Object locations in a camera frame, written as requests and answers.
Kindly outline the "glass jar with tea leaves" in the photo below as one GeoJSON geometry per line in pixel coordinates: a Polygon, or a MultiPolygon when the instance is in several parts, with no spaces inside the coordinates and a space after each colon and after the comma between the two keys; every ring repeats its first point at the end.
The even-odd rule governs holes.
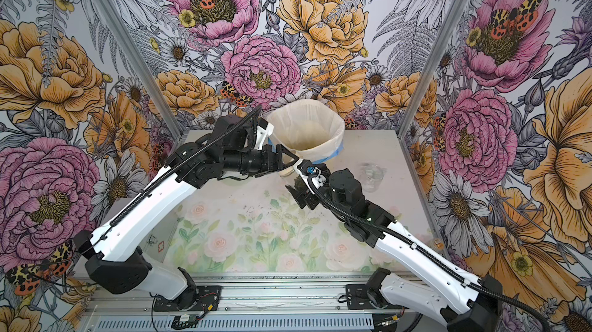
{"type": "Polygon", "coordinates": [[[367,193],[376,192],[383,179],[385,178],[385,169],[373,163],[362,163],[359,167],[358,179],[361,182],[362,189],[367,193]]]}

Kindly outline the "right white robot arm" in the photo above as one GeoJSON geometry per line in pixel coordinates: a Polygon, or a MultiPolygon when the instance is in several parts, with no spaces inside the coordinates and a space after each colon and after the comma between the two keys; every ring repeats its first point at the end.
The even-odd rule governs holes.
{"type": "Polygon", "coordinates": [[[448,331],[494,331],[508,304],[532,316],[542,330],[550,330],[540,312],[505,296],[498,280],[463,270],[416,239],[393,215],[365,198],[348,169],[330,172],[324,164],[299,159],[290,171],[297,179],[287,188],[301,208],[323,206],[354,239],[391,256],[422,280],[413,285],[389,270],[377,270],[367,284],[368,297],[377,307],[414,310],[448,331]]]}

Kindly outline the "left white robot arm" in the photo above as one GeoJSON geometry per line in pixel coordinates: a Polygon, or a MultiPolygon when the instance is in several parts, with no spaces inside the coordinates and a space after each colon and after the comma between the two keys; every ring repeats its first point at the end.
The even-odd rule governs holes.
{"type": "Polygon", "coordinates": [[[179,310],[199,296],[186,270],[173,269],[141,250],[143,239],[180,203],[209,181],[259,178],[291,168],[298,157],[269,139],[274,126],[255,108],[245,117],[217,119],[214,130],[176,149],[155,178],[114,218],[74,238],[89,278],[117,295],[143,290],[179,310]]]}

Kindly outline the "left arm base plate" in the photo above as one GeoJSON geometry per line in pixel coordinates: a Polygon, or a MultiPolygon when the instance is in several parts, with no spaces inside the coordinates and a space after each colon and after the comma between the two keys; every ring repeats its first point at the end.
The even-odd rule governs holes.
{"type": "Polygon", "coordinates": [[[158,296],[154,301],[154,312],[211,312],[218,309],[221,286],[196,286],[182,293],[172,301],[158,296]]]}

